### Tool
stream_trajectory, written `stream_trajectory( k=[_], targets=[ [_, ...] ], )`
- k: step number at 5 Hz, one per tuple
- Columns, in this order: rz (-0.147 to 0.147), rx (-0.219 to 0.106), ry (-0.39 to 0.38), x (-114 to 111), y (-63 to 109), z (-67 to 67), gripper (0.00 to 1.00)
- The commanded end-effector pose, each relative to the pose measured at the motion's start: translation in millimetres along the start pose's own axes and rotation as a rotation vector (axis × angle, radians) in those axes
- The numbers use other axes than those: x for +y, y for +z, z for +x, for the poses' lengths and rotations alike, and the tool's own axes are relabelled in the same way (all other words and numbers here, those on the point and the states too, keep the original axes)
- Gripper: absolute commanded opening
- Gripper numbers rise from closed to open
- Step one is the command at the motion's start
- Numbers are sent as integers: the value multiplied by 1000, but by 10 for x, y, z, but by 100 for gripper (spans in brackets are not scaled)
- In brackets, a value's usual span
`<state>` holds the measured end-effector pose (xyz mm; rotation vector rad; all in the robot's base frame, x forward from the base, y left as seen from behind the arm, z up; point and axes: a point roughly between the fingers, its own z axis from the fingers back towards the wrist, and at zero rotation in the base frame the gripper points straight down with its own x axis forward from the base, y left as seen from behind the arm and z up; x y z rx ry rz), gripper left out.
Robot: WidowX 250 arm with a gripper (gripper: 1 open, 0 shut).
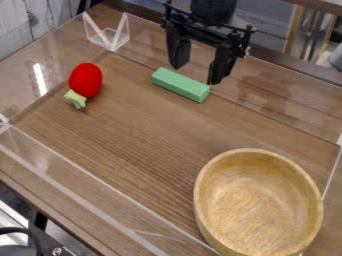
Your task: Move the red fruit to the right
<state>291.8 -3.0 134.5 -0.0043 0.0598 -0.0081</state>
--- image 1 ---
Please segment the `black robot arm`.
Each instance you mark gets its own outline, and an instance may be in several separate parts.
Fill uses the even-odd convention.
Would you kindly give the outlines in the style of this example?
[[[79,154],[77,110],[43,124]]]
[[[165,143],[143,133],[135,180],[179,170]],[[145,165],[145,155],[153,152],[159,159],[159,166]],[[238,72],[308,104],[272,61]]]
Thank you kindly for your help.
[[[187,9],[175,0],[165,0],[163,5],[161,28],[171,66],[179,69],[190,62],[195,40],[215,49],[207,84],[219,84],[231,74],[236,60],[248,55],[255,26],[234,14],[236,0],[191,0]]]

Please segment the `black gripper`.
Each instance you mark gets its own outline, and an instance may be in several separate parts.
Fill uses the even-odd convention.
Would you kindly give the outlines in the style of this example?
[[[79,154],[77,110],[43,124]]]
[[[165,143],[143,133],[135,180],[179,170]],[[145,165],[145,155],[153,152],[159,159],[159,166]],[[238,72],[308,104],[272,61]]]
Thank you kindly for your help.
[[[182,68],[190,61],[191,40],[216,47],[210,64],[208,85],[231,73],[238,57],[247,55],[256,28],[235,15],[236,0],[165,0],[161,27],[165,30],[170,64]]]

